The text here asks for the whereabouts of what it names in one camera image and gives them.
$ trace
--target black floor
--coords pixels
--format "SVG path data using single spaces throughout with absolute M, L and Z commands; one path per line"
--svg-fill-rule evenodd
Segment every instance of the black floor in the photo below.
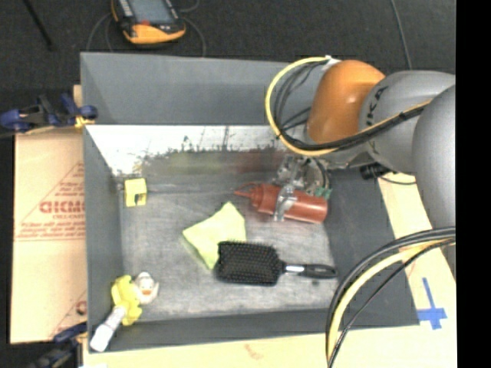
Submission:
M 41 91 L 56 94 L 78 83 L 79 52 L 87 48 L 94 26 L 109 12 L 109 1 L 30 0 L 44 25 L 44 37 L 23 0 L 0 0 L 0 113 L 32 104 Z M 193 0 L 174 1 L 181 8 L 193 4 Z M 407 55 L 390 0 L 200 0 L 187 18 L 206 40 L 208 57 L 294 61 L 330 54 L 369 62 L 385 74 L 410 67 L 455 74 L 456 0 L 394 3 Z M 90 49 L 109 48 L 133 51 L 114 23 L 103 21 L 93 33 Z M 191 28 L 168 48 L 138 53 L 199 56 L 202 42 Z M 0 366 L 9 368 L 35 360 L 50 345 L 8 344 L 11 140 L 0 140 L 0 161 Z

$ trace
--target black hairbrush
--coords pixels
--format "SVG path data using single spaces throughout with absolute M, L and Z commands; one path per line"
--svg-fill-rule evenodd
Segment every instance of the black hairbrush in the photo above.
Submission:
M 221 281 L 273 286 L 284 273 L 317 279 L 338 275 L 335 268 L 326 264 L 287 264 L 268 245 L 222 241 L 218 253 L 215 272 Z

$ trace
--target clamp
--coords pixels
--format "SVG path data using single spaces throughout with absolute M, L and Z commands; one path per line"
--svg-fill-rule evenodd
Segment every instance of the clamp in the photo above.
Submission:
M 78 107 L 68 93 L 61 95 L 61 105 L 51 104 L 42 94 L 37 97 L 36 104 L 30 107 L 12 109 L 0 114 L 0 126 L 11 133 L 26 133 L 44 127 L 79 127 L 94 122 L 97 117 L 96 107 Z

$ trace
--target yellow cable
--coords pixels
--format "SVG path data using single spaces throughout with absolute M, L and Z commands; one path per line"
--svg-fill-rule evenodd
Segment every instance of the yellow cable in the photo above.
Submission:
M 336 345 L 336 342 L 338 341 L 337 335 L 338 335 L 339 325 L 341 324 L 341 319 L 343 317 L 344 311 L 346 310 L 346 307 L 348 306 L 354 295 L 358 292 L 358 290 L 365 283 L 367 283 L 373 276 L 375 276 L 377 273 L 384 270 L 388 266 L 398 261 L 408 260 L 412 258 L 414 255 L 417 255 L 418 253 L 423 251 L 424 249 L 430 247 L 431 245 L 435 245 L 442 241 L 444 241 L 444 239 L 439 239 L 432 242 L 419 243 L 415 247 L 405 249 L 404 251 L 400 251 L 394 255 L 391 255 L 388 258 L 385 258 L 384 260 L 379 261 L 377 264 L 368 268 L 364 273 L 361 274 L 361 276 L 355 282 L 353 282 L 353 284 L 351 284 L 351 286 L 345 291 L 343 298 L 340 299 L 338 306 L 334 310 L 331 326 L 328 331 L 328 345 L 327 345 L 327 352 L 326 352 L 328 361 L 331 359 L 331 355 L 334 351 L 334 347 Z
M 324 154 L 329 154 L 332 153 L 333 151 L 337 150 L 338 148 L 334 149 L 299 149 L 297 146 L 292 145 L 289 141 L 287 141 L 286 138 L 282 135 L 281 130 L 278 128 L 278 126 L 275 123 L 275 120 L 273 119 L 273 115 L 271 113 L 271 95 L 272 92 L 276 86 L 276 84 L 280 81 L 280 79 L 285 76 L 289 71 L 293 70 L 294 68 L 303 65 L 303 64 L 308 64 L 308 63 L 316 63 L 319 61 L 328 61 L 330 60 L 330 57 L 307 57 L 298 61 L 295 61 L 291 63 L 290 65 L 287 65 L 285 68 L 283 68 L 281 71 L 279 71 L 276 76 L 273 78 L 272 82 L 270 83 L 268 90 L 266 91 L 265 95 L 265 112 L 266 112 L 266 117 L 268 118 L 269 125 L 273 129 L 275 135 L 283 142 L 283 144 L 293 151 L 294 153 L 302 154 L 303 156 L 323 156 Z M 431 102 L 432 99 L 426 100 L 424 102 L 418 103 L 417 105 L 414 105 L 406 110 L 404 110 L 404 113 L 411 112 L 412 110 L 424 107 L 425 105 L 428 105 Z M 374 128 L 386 123 L 388 120 L 394 118 L 388 117 L 385 120 L 380 121 L 377 124 L 374 124 L 373 126 L 370 126 L 368 128 L 365 128 L 364 130 L 358 132 L 358 133 L 367 133 Z

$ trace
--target blue tape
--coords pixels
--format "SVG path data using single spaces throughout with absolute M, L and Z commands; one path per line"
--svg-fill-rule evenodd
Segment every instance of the blue tape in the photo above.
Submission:
M 430 285 L 428 284 L 428 280 L 426 278 L 423 278 L 423 285 L 427 292 L 428 300 L 430 301 L 430 308 L 417 310 L 417 317 L 419 321 L 428 320 L 431 324 L 431 329 L 438 330 L 442 328 L 440 320 L 446 319 L 447 314 L 443 308 L 437 308 L 435 306 L 433 296 L 431 295 Z

